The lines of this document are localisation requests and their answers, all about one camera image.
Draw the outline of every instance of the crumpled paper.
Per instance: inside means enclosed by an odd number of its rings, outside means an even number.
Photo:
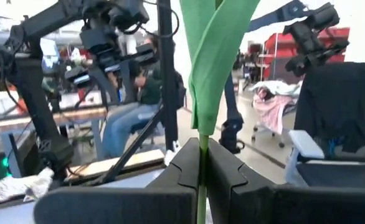
[[[44,196],[52,183],[54,171],[46,167],[32,179],[6,177],[0,180],[0,202],[6,202],[18,195],[26,195],[24,202]]]

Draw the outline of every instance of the floor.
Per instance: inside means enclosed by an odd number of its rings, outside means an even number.
[[[246,144],[245,149],[237,157],[270,180],[276,183],[284,183],[283,168],[291,147],[287,144],[285,148],[280,149],[278,147],[278,141],[272,138],[271,135],[259,136],[255,143],[251,143],[253,126],[257,122],[257,115],[251,107],[251,95],[244,93],[238,96],[237,106],[245,121],[243,129],[238,133],[238,138]],[[190,122],[187,122],[191,120],[191,108],[191,100],[188,97],[187,108],[178,111],[179,142],[182,145],[189,138],[198,137],[197,132],[190,129]],[[220,127],[226,119],[226,112],[223,97],[220,104],[216,131],[212,136],[215,140],[220,138]],[[293,124],[293,117],[287,117],[285,122],[286,124]],[[134,140],[134,137],[132,136],[130,138],[127,146]],[[155,139],[156,145],[162,145],[163,142],[163,137]],[[88,144],[81,144],[76,150],[78,153],[75,154],[75,162],[80,161],[81,163],[86,163],[95,158],[95,150]]]

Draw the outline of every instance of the chair armrest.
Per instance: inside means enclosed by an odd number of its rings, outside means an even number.
[[[289,131],[289,136],[292,139],[294,147],[299,151],[301,156],[309,159],[325,158],[322,149],[306,131],[291,130]]]

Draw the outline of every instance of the white container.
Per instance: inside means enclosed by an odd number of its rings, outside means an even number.
[[[14,97],[16,101],[19,99],[17,91],[10,91],[11,96]],[[0,91],[0,114],[5,113],[7,110],[15,107],[15,102],[9,97],[6,91]]]

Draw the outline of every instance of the plant stem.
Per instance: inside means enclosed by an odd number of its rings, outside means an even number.
[[[209,137],[199,135],[199,147],[201,150],[201,161],[199,170],[199,193],[197,198],[197,224],[206,223],[206,158],[209,147]]]

